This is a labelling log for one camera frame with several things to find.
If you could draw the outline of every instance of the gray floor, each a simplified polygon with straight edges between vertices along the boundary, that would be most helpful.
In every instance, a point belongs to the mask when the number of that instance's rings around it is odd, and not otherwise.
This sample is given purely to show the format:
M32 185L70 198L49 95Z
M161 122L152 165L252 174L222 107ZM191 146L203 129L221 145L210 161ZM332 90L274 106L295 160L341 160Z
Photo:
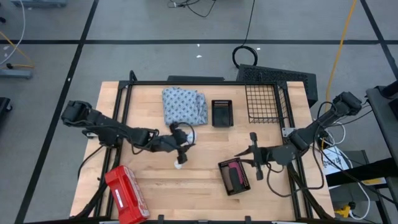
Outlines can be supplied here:
M70 1L63 9L26 10L25 39L78 40L92 0ZM1 1L0 16L8 19L0 29L11 39L21 33L21 9ZM188 9L169 9L168 0L101 0L88 33L92 40L243 39L251 1L218 0L206 19ZM205 13L211 0L192 6ZM369 0L369 7L386 40L398 39L394 0ZM268 0L257 1L250 39L338 40L351 1ZM376 35L358 2L347 39L376 40ZM3 50L0 58L11 48ZM0 96L12 99L14 110L0 132L0 222L12 223L21 205L36 159L43 145L77 45L21 45L35 62L31 80L0 80ZM231 61L236 45L85 45L67 100L95 105L100 84L127 79L133 69L139 80L166 80L169 75L214 76L235 80ZM258 50L260 66L317 74L319 101L325 90L337 45L251 45ZM398 57L398 46L389 46ZM251 63L252 56L238 52L237 60ZM25 62L15 54L11 63ZM363 98L364 91L396 78L380 45L345 45L336 70L331 95L351 91ZM312 108L315 116L319 103ZM389 157L373 115L347 125L341 149L366 150L370 161ZM40 176L26 222L67 218L72 204L76 172L83 158L86 139L80 131L58 124ZM358 215L363 213L359 206ZM376 206L368 218L379 222Z

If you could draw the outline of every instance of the red case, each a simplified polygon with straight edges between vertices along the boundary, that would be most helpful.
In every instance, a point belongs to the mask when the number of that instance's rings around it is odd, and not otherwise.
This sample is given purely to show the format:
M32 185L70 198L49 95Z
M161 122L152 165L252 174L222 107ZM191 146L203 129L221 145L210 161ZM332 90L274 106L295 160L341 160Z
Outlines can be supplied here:
M125 166L105 174L105 182L111 188L118 207L120 224L134 224L149 218L149 211L131 169Z

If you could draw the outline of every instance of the folded cloth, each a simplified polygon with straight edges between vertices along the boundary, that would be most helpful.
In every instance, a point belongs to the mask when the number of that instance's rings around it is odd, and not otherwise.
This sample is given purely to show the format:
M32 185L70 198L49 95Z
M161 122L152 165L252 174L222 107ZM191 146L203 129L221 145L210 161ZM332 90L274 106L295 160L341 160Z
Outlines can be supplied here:
M164 122L186 122L191 125L207 124L207 104L205 95L196 90L183 90L178 87L162 91Z

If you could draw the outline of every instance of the wooden tabletop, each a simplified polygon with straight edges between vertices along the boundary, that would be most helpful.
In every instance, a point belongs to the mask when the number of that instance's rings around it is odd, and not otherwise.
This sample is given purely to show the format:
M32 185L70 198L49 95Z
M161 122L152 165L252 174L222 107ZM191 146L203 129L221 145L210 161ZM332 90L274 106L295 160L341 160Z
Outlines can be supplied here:
M96 109L111 117L113 113L118 82L103 82ZM132 88L131 102L127 118L130 127L159 129L160 134L170 134L164 123L162 90L164 85L135 85ZM256 132L258 145L262 147L282 144L279 123L252 124L248 121L248 106L244 86L180 86L184 89L204 93L209 111L209 123L195 126L198 133L197 145L188 152L188 162L181 170L174 167L177 152L142 152L133 155L131 146L123 144L121 165L128 166L137 177L146 204L150 210L149 219L157 219L160 214L166 220L243 220L250 215L252 220L294 220L291 197L281 198L273 194L266 180L256 180L256 170L245 164L251 190L227 196L218 163L233 158L233 155L248 148L251 144L249 133ZM311 123L311 114L302 82L288 82L290 104L297 128ZM121 105L124 105L125 93ZM211 101L232 100L234 126L214 128L211 125ZM123 106L119 112L121 120ZM98 148L98 140L90 139L85 157ZM87 204L99 182L105 150L90 159L81 170L76 188L71 215L76 215ZM321 184L320 173L311 151L302 157L308 186ZM272 168L280 166L272 163ZM281 194L289 194L287 171L271 173L271 186ZM104 193L101 214L105 214L108 190ZM327 185L312 194L329 215L334 217ZM305 216L302 195L299 194L302 216ZM116 206L112 217L118 218Z

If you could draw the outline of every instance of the small black basket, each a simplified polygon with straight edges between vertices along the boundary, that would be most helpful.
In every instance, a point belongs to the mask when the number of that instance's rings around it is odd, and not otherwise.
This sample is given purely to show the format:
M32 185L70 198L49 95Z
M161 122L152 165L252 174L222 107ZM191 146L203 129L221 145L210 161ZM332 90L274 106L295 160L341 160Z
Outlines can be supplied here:
M229 165L232 164L232 163L237 163L238 164L238 168L239 168L239 171L240 171L240 174L241 174L242 182L240 183L240 186L239 186L240 189L239 190L231 189L231 187L228 188L228 186L226 184L227 181L228 181L227 180L228 177L226 177L225 176L226 174L223 173L223 168L229 167ZM224 162L219 162L218 163L218 167L220 168L221 176L223 178L225 190L226 190L226 193L228 194L228 196L234 195L234 194L238 194L238 193L241 193L241 192L245 192L247 190L250 190L249 180L248 180L248 177L246 176L246 173L245 173L245 171L243 169L243 165L242 165L242 162L241 162L240 158L234 158L234 159L230 159L230 160L227 160L227 161L224 161Z
M211 125L216 128L234 126L232 100L211 101Z

